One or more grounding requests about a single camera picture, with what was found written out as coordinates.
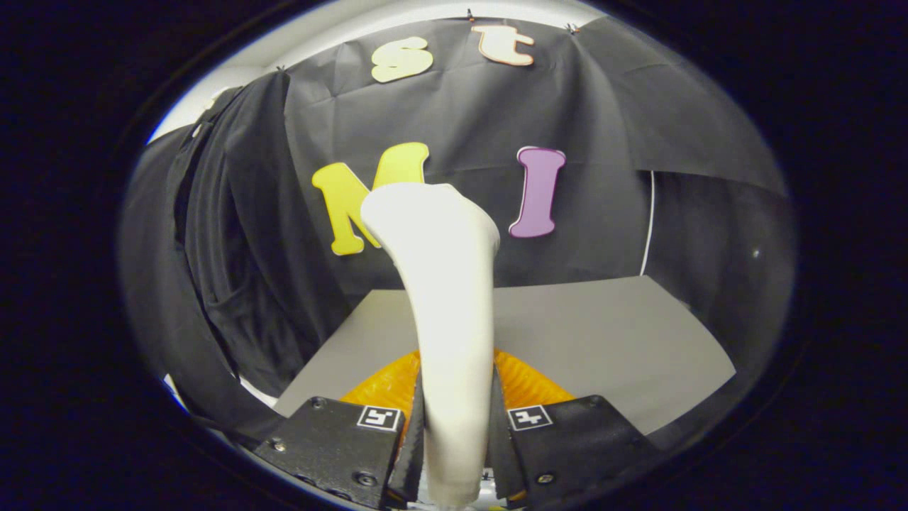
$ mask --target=wrinkled black fabric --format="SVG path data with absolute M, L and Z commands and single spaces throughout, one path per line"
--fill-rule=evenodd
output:
M 193 412 L 263 439 L 283 421 L 235 378 L 206 320 L 181 244 L 174 203 L 192 156 L 194 125 L 148 145 L 123 204 L 120 275 L 135 340 L 153 373 L 170 374 Z M 202 130 L 198 140 L 204 138 Z
M 383 251 L 331 252 L 334 239 L 312 174 L 343 162 L 371 187 L 388 147 L 421 142 L 429 184 L 450 183 L 498 226 L 496 286 L 529 286 L 636 275 L 646 244 L 649 183 L 635 172 L 620 105 L 608 76 L 566 30 L 507 21 L 533 46 L 530 66 L 488 60 L 465 20 L 404 25 L 326 50 L 288 68 L 286 106 L 291 153 L 316 233 L 345 295 L 402 288 Z M 370 74 L 371 55 L 389 41 L 429 42 L 432 67 L 387 84 Z M 552 205 L 555 231 L 517 239 L 526 145 L 563 151 Z
M 634 168 L 722 177 L 787 195 L 747 115 L 683 57 L 612 17 L 584 25 L 577 41 L 588 64 L 608 76 Z
M 281 121 L 288 82 L 266 75 L 221 114 L 199 158 L 186 227 L 206 312 L 240 374 L 271 396 L 350 312 L 296 184 Z

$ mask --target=white cable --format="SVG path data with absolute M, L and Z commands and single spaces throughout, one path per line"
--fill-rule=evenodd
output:
M 252 394 L 253 396 L 255 396 L 259 401 L 262 401 L 265 405 L 268 405 L 269 408 L 274 408 L 274 406 L 277 405 L 277 403 L 278 403 L 277 397 L 268 396 L 261 390 L 255 388 L 255 386 L 253 384 L 249 383 L 249 381 L 242 376 L 240 376 L 240 385 L 242 385 L 243 388 L 248 390 L 249 393 Z
M 646 271 L 646 260 L 649 258 L 649 242 L 653 239 L 653 212 L 656 211 L 656 176 L 649 171 L 649 230 L 646 232 L 646 248 L 643 251 L 643 264 L 640 275 Z

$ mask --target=screw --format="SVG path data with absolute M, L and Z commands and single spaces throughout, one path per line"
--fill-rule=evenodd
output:
M 336 496 L 336 497 L 342 498 L 342 499 L 344 499 L 344 500 L 353 500 L 353 499 L 350 498 L 349 495 L 347 495 L 347 494 L 345 494 L 345 493 L 343 493 L 343 492 L 341 492 L 341 491 L 338 491 L 338 490 L 328 490 L 328 493 L 330 493 L 330 494 L 332 494 L 332 495 L 334 495 L 334 496 Z
M 353 475 L 353 479 L 363 486 L 375 486 L 379 483 L 379 480 L 369 472 L 357 472 Z
M 283 440 L 276 436 L 271 439 L 271 448 L 279 453 L 282 453 L 287 450 L 287 445 L 283 443 Z

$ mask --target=black metal plate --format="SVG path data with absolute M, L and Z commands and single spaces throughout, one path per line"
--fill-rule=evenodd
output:
M 523 467 L 522 506 L 556 505 L 564 497 L 617 483 L 656 449 L 602 396 L 508 411 Z
M 399 410 L 314 397 L 255 454 L 335 496 L 379 509 L 403 424 Z

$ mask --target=foam letter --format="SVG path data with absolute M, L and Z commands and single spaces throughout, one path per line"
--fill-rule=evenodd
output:
M 422 73 L 432 66 L 432 54 L 422 49 L 428 45 L 422 37 L 408 37 L 379 46 L 372 54 L 372 77 L 384 84 Z
M 517 43 L 533 46 L 532 37 L 518 34 L 513 26 L 480 25 L 474 26 L 473 32 L 479 32 L 479 52 L 488 60 L 510 65 L 533 64 L 533 56 L 517 53 Z
M 524 168 L 523 201 L 520 217 L 508 232 L 514 237 L 547 235 L 555 230 L 551 217 L 555 180 L 567 159 L 561 151 L 528 146 L 517 151 L 517 160 Z
M 425 183 L 422 165 L 429 157 L 429 148 L 419 142 L 408 142 L 389 147 L 381 155 L 372 189 L 389 183 Z M 358 254 L 365 248 L 362 238 L 353 233 L 356 224 L 369 243 L 380 248 L 360 218 L 360 206 L 369 194 L 367 188 L 353 171 L 343 163 L 324 166 L 312 175 L 312 184 L 321 190 L 334 232 L 331 251 L 338 256 Z

